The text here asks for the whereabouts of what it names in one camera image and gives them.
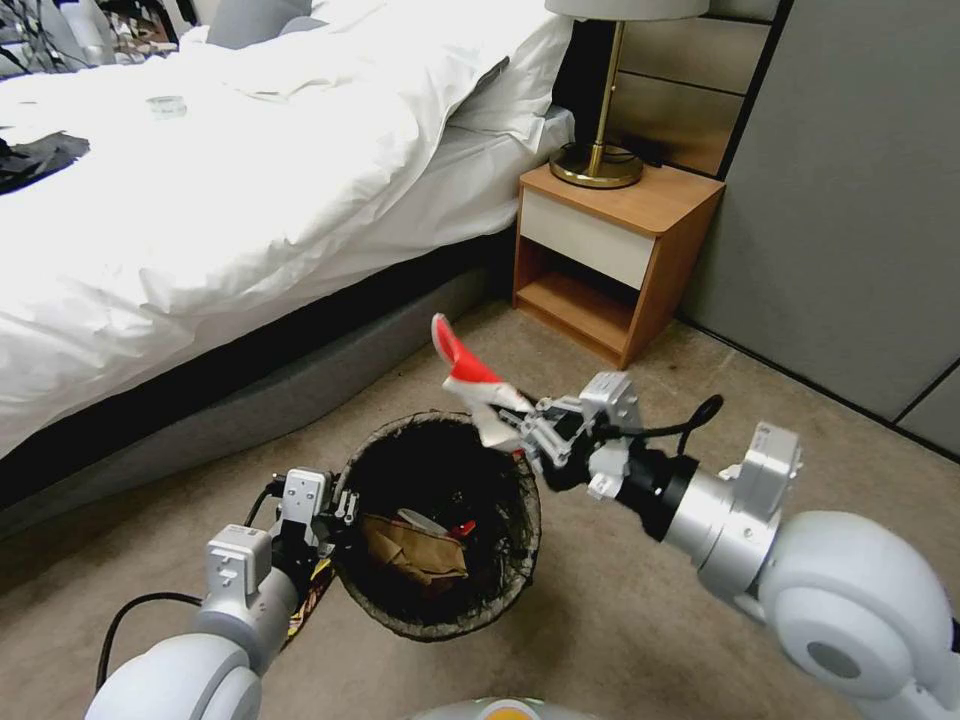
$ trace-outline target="lamp shade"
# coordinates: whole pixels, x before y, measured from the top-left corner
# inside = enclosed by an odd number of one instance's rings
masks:
[[[710,0],[546,0],[546,6],[590,20],[677,20],[703,15]]]

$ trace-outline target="wooden nightstand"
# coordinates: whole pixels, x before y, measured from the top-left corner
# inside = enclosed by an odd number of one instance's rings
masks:
[[[723,187],[668,167],[621,190],[531,170],[520,178],[513,306],[625,368],[670,322]]]

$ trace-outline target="wastebasket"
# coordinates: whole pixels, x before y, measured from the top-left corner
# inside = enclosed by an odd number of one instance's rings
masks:
[[[338,487],[360,493],[360,525],[409,509],[469,530],[461,541],[467,575],[439,593],[384,567],[362,532],[338,551],[347,592],[398,635],[432,642],[478,630],[532,581],[540,547],[534,474],[522,453],[483,447],[466,415],[419,413],[385,425],[349,460]]]

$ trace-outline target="brass lamp base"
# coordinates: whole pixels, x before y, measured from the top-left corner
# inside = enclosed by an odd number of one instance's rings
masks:
[[[613,189],[637,182],[643,160],[616,145],[606,145],[601,152],[590,145],[567,145],[551,156],[550,170],[574,185]]]

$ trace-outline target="crumpled paper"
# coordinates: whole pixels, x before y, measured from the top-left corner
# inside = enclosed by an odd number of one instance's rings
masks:
[[[463,546],[454,538],[431,535],[379,515],[365,515],[362,527],[372,558],[425,588],[441,591],[453,579],[467,577]]]

